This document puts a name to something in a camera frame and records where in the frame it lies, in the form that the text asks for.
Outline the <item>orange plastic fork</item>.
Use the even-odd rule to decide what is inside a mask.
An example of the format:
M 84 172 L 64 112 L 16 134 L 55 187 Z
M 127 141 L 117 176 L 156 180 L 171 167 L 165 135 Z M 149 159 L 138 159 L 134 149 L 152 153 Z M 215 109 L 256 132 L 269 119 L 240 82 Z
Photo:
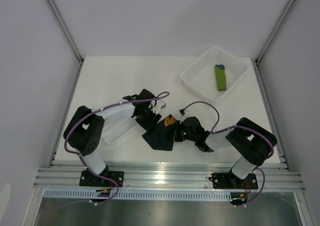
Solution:
M 176 119 L 173 116 L 168 115 L 164 119 L 164 126 L 168 127 L 176 122 Z

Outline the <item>dark navy paper napkin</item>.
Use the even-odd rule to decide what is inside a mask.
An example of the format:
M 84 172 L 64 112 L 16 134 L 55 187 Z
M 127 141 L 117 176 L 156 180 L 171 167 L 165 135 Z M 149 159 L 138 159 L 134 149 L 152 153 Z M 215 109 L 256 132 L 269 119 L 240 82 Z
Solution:
M 175 127 L 178 124 L 179 120 L 176 119 L 176 122 L 174 124 L 171 124 L 167 127 L 165 127 L 164 121 L 165 118 L 158 122 L 152 131 L 147 131 L 146 133 L 144 133 L 142 135 L 142 138 L 153 150 L 172 151 L 174 145 Z

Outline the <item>white narrow cutlery tray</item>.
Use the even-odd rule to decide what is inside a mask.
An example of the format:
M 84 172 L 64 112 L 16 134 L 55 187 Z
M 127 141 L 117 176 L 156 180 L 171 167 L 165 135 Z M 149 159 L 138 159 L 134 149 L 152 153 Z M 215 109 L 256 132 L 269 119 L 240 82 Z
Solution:
M 137 122 L 133 118 L 118 120 L 103 128 L 101 138 L 106 144 L 114 145 L 132 132 L 137 125 Z

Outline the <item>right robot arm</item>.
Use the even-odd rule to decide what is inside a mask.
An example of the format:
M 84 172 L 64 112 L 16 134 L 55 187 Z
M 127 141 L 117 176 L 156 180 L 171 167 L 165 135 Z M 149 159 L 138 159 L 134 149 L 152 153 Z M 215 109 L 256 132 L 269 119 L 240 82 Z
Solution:
M 240 153 L 240 158 L 228 175 L 228 182 L 234 188 L 245 184 L 247 176 L 272 157 L 278 142 L 271 132 L 246 117 L 242 117 L 235 125 L 210 132 L 202 127 L 195 116 L 176 123 L 172 140 L 193 142 L 204 153 L 234 147 Z

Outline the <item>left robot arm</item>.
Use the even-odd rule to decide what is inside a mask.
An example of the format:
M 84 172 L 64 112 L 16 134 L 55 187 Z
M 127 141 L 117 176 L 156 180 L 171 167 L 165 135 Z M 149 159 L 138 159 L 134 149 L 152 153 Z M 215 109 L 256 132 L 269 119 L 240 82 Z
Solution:
M 80 106 L 63 133 L 64 150 L 79 157 L 85 172 L 97 186 L 107 182 L 116 184 L 108 176 L 109 168 L 97 151 L 103 129 L 122 120 L 134 119 L 150 131 L 161 119 L 160 111 L 166 107 L 163 98 L 168 95 L 168 92 L 162 92 L 155 96 L 143 89 L 139 94 L 125 96 L 119 102 L 99 109 Z

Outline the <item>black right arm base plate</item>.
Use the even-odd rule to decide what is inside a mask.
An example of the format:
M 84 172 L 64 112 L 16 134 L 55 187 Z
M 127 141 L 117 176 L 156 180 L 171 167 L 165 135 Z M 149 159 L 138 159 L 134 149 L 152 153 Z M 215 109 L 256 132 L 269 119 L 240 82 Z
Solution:
M 216 172 L 212 173 L 208 180 L 212 182 L 212 186 L 214 189 L 245 190 L 247 186 L 249 186 L 248 189 L 258 189 L 258 181 L 254 173 L 250 173 L 246 178 L 240 179 L 233 175 L 231 172 Z

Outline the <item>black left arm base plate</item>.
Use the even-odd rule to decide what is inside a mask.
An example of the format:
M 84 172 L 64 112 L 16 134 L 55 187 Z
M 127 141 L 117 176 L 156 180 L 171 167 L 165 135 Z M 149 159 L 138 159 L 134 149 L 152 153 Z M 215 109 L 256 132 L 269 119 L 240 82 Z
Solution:
M 105 178 L 109 178 L 115 181 L 121 188 L 124 182 L 125 173 L 123 171 L 108 171 L 107 174 L 103 175 Z M 93 175 L 87 170 L 81 172 L 79 179 L 79 185 L 82 187 L 115 187 L 116 185 L 109 181 L 102 179 L 98 176 Z

